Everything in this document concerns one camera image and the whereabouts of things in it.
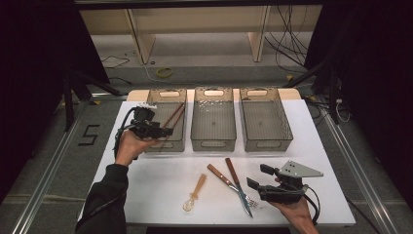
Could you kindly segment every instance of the clear plastic storage bin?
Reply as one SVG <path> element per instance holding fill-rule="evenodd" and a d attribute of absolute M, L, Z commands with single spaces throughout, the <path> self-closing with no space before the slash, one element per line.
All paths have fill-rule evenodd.
<path fill-rule="evenodd" d="M 196 88 L 191 140 L 194 151 L 234 151 L 234 96 L 231 88 Z"/>
<path fill-rule="evenodd" d="M 245 151 L 286 151 L 293 136 L 278 89 L 240 89 L 240 99 Z"/>
<path fill-rule="evenodd" d="M 153 109 L 153 122 L 162 128 L 172 128 L 172 136 L 160 138 L 161 142 L 152 145 L 145 152 L 183 152 L 185 149 L 186 90 L 150 90 L 148 103 L 157 106 Z"/>

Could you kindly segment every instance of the bin handle cutout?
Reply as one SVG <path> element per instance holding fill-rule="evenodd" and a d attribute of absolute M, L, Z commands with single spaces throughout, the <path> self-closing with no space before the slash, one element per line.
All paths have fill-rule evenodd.
<path fill-rule="evenodd" d="M 204 141 L 201 143 L 202 147 L 225 147 L 225 142 L 221 141 Z"/>
<path fill-rule="evenodd" d="M 204 91 L 205 96 L 224 96 L 224 92 L 220 90 L 206 90 Z"/>
<path fill-rule="evenodd" d="M 268 91 L 266 90 L 251 90 L 246 92 L 248 96 L 266 96 Z"/>
<path fill-rule="evenodd" d="M 280 148 L 282 146 L 281 142 L 257 142 L 257 148 Z"/>
<path fill-rule="evenodd" d="M 173 148 L 173 143 L 159 143 L 149 146 L 151 148 Z"/>
<path fill-rule="evenodd" d="M 176 98 L 176 97 L 179 97 L 179 92 L 178 91 L 159 92 L 159 96 L 161 96 L 162 98 Z"/>

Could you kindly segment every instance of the black sleeve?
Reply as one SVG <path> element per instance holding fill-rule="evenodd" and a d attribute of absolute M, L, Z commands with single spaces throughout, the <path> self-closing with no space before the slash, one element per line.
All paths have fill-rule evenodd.
<path fill-rule="evenodd" d="M 112 164 L 106 167 L 106 174 L 101 182 L 96 182 L 86 198 L 82 217 L 103 208 L 85 222 L 80 220 L 76 233 L 127 233 L 124 205 L 128 189 L 128 167 Z"/>

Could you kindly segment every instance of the white tabletop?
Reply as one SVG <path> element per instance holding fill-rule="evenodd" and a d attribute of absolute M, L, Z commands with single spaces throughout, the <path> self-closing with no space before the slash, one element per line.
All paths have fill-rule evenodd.
<path fill-rule="evenodd" d="M 250 177 L 261 185 L 277 186 L 274 177 L 262 174 L 260 164 L 281 168 L 288 160 L 324 173 L 323 177 L 303 178 L 316 190 L 321 203 L 319 225 L 353 225 L 355 219 L 346 202 L 337 178 L 323 149 L 319 135 L 303 100 L 283 100 L 294 140 L 286 152 L 247 153 L 238 102 L 235 101 L 237 141 L 234 152 L 194 152 L 190 131 L 193 103 L 189 102 L 186 116 L 185 150 L 182 153 L 143 153 L 130 165 L 130 188 L 125 204 L 127 222 L 142 225 L 191 226 L 281 226 L 288 225 L 278 209 L 260 201 L 258 193 L 246 185 Z M 118 114 L 112 135 L 96 172 L 94 181 L 101 181 L 107 165 L 114 162 L 114 134 L 121 126 L 126 113 L 137 102 L 125 101 Z M 244 192 L 259 205 L 252 208 L 253 218 L 246 214 L 238 194 L 207 169 L 212 164 L 232 180 L 224 158 L 230 157 Z M 201 174 L 206 183 L 190 213 L 182 209 L 183 203 L 194 190 Z M 309 190 L 307 195 L 317 202 Z"/>

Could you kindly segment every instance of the human hand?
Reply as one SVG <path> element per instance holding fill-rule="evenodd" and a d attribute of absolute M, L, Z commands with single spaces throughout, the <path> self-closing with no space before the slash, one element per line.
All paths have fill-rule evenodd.
<path fill-rule="evenodd" d="M 126 130 L 121 136 L 115 164 L 127 167 L 131 164 L 132 160 L 145 151 L 147 147 L 159 142 L 158 139 L 141 139 L 132 131 Z"/>
<path fill-rule="evenodd" d="M 289 205 L 269 202 L 274 207 L 278 208 L 282 215 L 291 223 L 291 225 L 298 230 L 301 234 L 307 233 L 319 233 L 313 225 L 313 220 L 311 218 L 309 206 L 307 200 L 302 197 L 298 203 L 293 203 Z"/>

